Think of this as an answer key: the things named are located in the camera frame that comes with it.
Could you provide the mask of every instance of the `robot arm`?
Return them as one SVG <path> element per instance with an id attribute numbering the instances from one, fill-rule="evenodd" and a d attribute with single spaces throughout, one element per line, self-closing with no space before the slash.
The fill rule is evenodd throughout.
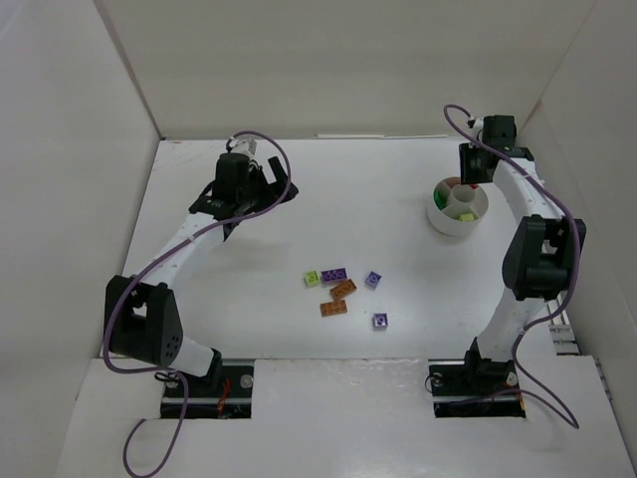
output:
<path id="1" fill-rule="evenodd" d="M 222 220 L 263 211 L 285 191 L 288 177 L 276 157 L 269 159 L 275 182 L 268 183 L 255 161 L 253 139 L 239 141 L 217 161 L 215 180 L 190 206 L 177 233 L 155 258 L 184 240 L 190 244 L 150 271 L 126 298 L 116 317 L 108 349 L 132 359 L 180 370 L 216 386 L 221 354 L 184 336 L 173 290 L 196 269 L 202 258 L 228 239 L 239 222 L 212 228 Z M 291 184 L 282 202 L 298 194 Z M 198 231 L 211 228 L 205 234 Z M 114 276 L 106 287 L 105 328 L 116 302 L 132 277 Z"/>
<path id="2" fill-rule="evenodd" d="M 503 261 L 505 289 L 487 327 L 474 339 L 464 360 L 430 360 L 430 374 L 436 377 L 434 396 L 488 395 L 504 389 L 508 379 L 516 376 L 514 343 L 546 301 L 567 290 L 571 280 L 571 229 L 561 210 L 527 180 L 541 182 L 531 152 L 516 146 L 514 118 L 485 117 L 484 126 L 482 120 L 476 123 L 483 128 L 482 142 L 506 154 L 525 174 L 465 143 L 460 145 L 462 182 L 494 182 L 505 195 L 518 230 Z M 582 244 L 586 228 L 579 219 L 575 224 Z"/>
<path id="3" fill-rule="evenodd" d="M 535 172 L 535 164 L 532 160 L 524 157 L 516 158 L 514 161 L 527 172 L 528 176 L 539 181 Z M 521 284 L 516 284 L 519 268 L 537 266 L 542 255 L 543 259 L 548 259 L 546 252 L 541 249 L 544 240 L 547 238 L 541 237 L 540 241 L 539 236 L 536 235 L 539 231 L 536 229 L 529 230 L 530 222 L 532 225 L 541 228 L 542 223 L 561 223 L 562 214 L 550 199 L 539 194 L 517 170 L 503 161 L 500 161 L 496 167 L 493 182 L 505 195 L 516 222 L 522 230 L 519 229 L 520 232 L 517 233 L 509 252 L 505 256 L 503 277 L 505 278 L 506 287 L 491 321 L 487 328 L 478 336 L 478 349 L 483 359 L 506 362 L 512 359 L 512 347 L 523 326 L 532 321 L 539 311 L 543 309 L 545 300 L 554 299 L 553 296 L 565 289 L 567 283 L 563 283 L 563 279 L 566 279 L 566 277 L 562 277 L 559 278 L 562 280 L 558 280 L 556 284 L 553 281 L 544 284 L 534 284 L 536 288 L 544 289 L 535 290 L 534 294 L 529 291 L 522 291 Z M 565 227 L 565 230 L 560 230 L 559 234 L 568 232 L 568 226 L 563 224 L 563 227 Z M 535 235 L 535 240 L 531 240 L 530 236 L 532 235 Z M 522 245 L 524 248 L 525 242 L 527 243 L 527 249 L 524 252 L 520 251 L 520 246 Z M 568 247 L 569 244 L 570 242 L 567 242 L 561 246 Z M 534 264 L 524 263 L 525 259 L 530 259 L 526 253 L 531 253 L 532 251 L 535 251 Z M 551 273 L 548 267 L 546 267 L 545 271 L 547 274 Z M 533 273 L 541 273 L 541 271 L 531 271 L 531 274 Z M 547 277 L 542 276 L 538 279 L 545 281 Z M 528 282 L 530 280 L 532 279 L 525 277 L 520 282 Z"/>

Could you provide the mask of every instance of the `white table surface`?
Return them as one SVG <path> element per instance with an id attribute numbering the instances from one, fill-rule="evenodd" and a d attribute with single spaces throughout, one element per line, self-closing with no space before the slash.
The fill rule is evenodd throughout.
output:
<path id="1" fill-rule="evenodd" d="M 634 478 L 592 358 L 557 357 L 547 328 L 528 334 L 521 358 L 571 406 L 580 430 L 530 399 L 527 419 L 434 417 L 426 358 L 461 357 L 484 327 L 515 230 L 493 187 L 472 237 L 447 238 L 427 222 L 425 198 L 458 169 L 457 141 L 284 147 L 301 194 L 242 224 L 177 296 L 184 329 L 200 343 L 225 357 L 287 359 L 257 360 L 252 419 L 187 420 L 157 477 Z M 171 237 L 220 151 L 219 141 L 162 143 L 126 274 Z M 327 291 L 306 290 L 303 272 L 338 265 L 359 285 L 369 269 L 383 279 L 348 299 L 349 314 L 324 319 Z M 390 326 L 374 332 L 370 314 L 381 310 Z M 117 375 L 93 360 L 56 478 L 125 477 L 121 449 L 140 418 L 150 420 L 131 443 L 131 466 L 153 469 L 175 425 L 152 419 L 160 398 L 152 374 Z"/>
<path id="2" fill-rule="evenodd" d="M 435 418 L 424 359 L 257 360 L 252 418 L 186 420 L 157 478 L 634 478 L 593 359 L 526 365 L 579 430 L 531 399 L 527 419 Z M 56 478 L 125 478 L 121 449 L 140 418 L 158 417 L 160 390 L 152 373 L 117 375 L 93 360 Z M 159 463 L 174 425 L 141 426 L 129 453 L 137 473 Z"/>
<path id="3" fill-rule="evenodd" d="M 503 290 L 502 261 L 516 230 L 504 196 L 466 239 L 443 236 L 425 207 L 433 187 L 459 173 L 458 141 L 286 140 L 300 194 L 242 223 L 176 289 L 187 336 L 226 358 L 460 358 Z M 124 274 L 137 272 L 172 237 L 213 179 L 223 141 L 163 141 L 150 174 Z M 261 163 L 276 151 L 259 141 Z M 306 289 L 308 270 L 342 266 L 358 285 L 347 315 L 322 318 L 327 289 Z M 363 286 L 374 270 L 376 291 Z M 389 328 L 375 331 L 374 312 Z M 552 354 L 545 327 L 522 354 Z"/>

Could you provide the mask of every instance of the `green lego brick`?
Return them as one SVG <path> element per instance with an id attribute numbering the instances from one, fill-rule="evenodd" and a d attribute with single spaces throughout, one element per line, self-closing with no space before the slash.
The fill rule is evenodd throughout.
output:
<path id="1" fill-rule="evenodd" d="M 445 200 L 444 197 L 442 197 L 442 193 L 440 191 L 434 191 L 434 202 L 436 203 L 436 206 L 438 206 L 438 209 L 442 210 L 445 208 L 445 206 L 447 205 L 447 201 Z"/>
<path id="2" fill-rule="evenodd" d="M 314 287 L 320 284 L 319 273 L 317 271 L 306 272 L 306 284 L 308 284 L 308 287 Z"/>

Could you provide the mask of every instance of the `brown lego brick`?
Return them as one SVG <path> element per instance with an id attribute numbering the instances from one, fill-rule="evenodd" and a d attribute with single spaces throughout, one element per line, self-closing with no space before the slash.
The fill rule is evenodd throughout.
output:
<path id="1" fill-rule="evenodd" d="M 326 302 L 320 305 L 320 314 L 323 317 L 347 314 L 347 304 L 345 301 Z"/>
<path id="2" fill-rule="evenodd" d="M 356 285 L 353 283 L 351 279 L 347 279 L 342 284 L 331 289 L 329 293 L 331 294 L 333 299 L 337 301 L 338 299 L 342 299 L 343 297 L 348 296 L 355 290 L 356 290 Z"/>

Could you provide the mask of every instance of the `white enclosure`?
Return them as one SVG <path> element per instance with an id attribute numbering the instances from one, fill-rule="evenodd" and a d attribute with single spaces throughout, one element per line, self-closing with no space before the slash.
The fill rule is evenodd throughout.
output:
<path id="1" fill-rule="evenodd" d="M 593 0 L 102 0 L 163 135 L 521 124 Z"/>
<path id="2" fill-rule="evenodd" d="M 0 463 L 55 472 L 158 137 L 87 0 L 0 3 Z"/>

